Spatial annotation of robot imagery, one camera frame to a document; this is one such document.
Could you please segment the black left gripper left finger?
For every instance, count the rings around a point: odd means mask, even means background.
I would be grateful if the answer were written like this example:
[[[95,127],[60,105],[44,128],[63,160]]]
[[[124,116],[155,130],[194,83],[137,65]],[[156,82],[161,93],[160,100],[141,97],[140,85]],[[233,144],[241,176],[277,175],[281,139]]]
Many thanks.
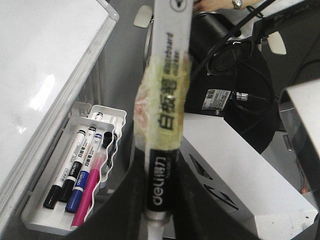
[[[145,152],[134,148],[123,181],[109,199],[68,240],[137,240],[144,201]]]

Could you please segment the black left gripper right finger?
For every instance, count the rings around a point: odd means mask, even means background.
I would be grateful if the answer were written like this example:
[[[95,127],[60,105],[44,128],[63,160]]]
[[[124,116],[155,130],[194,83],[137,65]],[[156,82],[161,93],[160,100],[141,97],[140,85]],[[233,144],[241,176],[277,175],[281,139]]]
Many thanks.
[[[187,154],[195,148],[184,139],[173,172],[173,225],[177,240],[257,240],[257,233],[247,229],[228,214],[199,180]]]

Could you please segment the person hand with watch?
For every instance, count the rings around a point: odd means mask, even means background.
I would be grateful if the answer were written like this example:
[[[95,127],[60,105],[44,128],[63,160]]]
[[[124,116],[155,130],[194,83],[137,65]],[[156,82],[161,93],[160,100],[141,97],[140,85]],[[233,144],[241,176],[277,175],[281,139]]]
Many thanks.
[[[213,12],[219,9],[240,10],[242,0],[194,0],[193,12]]]

